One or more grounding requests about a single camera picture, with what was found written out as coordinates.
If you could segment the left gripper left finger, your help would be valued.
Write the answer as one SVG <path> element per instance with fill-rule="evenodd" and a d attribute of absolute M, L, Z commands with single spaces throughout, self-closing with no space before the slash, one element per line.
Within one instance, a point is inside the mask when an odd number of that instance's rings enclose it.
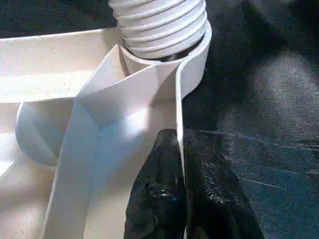
<path fill-rule="evenodd" d="M 186 195 L 174 129 L 161 130 L 131 189 L 124 238 L 181 239 Z"/>

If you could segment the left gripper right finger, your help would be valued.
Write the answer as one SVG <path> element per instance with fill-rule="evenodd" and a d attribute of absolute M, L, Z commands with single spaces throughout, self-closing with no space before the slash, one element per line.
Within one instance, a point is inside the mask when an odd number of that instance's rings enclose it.
<path fill-rule="evenodd" d="M 184 131 L 187 238 L 262 239 L 250 202 L 215 140 L 210 133 Z"/>

